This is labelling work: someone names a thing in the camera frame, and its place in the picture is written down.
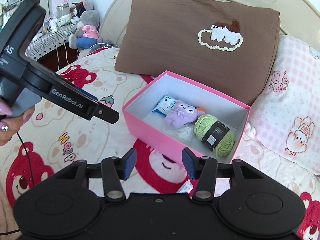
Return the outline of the left hand pink nails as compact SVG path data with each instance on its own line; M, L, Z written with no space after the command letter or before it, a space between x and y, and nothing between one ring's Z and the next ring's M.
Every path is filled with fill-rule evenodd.
M12 136L17 133L20 128L29 121L32 114L35 111L35 106L30 107L22 115L11 118L12 114L11 108L1 100L1 115L6 115L7 117L1 120L1 146L8 143Z

